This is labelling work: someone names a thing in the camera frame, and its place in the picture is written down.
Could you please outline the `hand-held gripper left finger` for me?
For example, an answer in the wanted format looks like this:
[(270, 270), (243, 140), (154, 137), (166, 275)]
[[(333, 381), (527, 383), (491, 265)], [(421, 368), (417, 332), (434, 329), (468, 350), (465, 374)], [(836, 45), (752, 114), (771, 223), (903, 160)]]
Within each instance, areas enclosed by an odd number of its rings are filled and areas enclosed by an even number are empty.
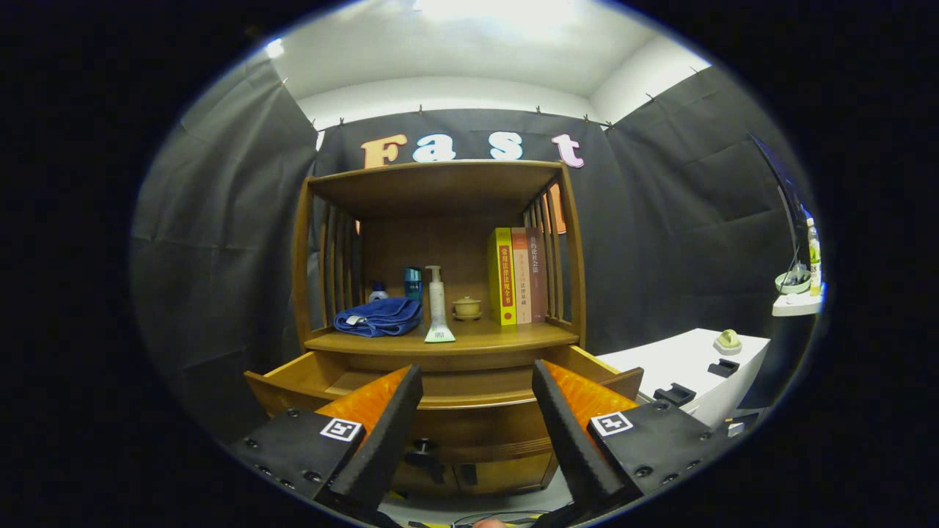
[(377, 514), (423, 397), (408, 365), (318, 410), (289, 406), (228, 450), (261, 477), (339, 514)]

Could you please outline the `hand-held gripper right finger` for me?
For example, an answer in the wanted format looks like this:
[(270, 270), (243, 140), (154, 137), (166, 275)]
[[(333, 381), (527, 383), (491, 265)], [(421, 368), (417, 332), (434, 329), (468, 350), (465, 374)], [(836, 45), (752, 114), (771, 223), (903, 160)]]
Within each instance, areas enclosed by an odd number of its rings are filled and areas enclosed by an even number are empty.
[(670, 488), (734, 446), (728, 424), (705, 425), (667, 399), (638, 404), (548, 361), (533, 365), (531, 389), (572, 496), (565, 514)]

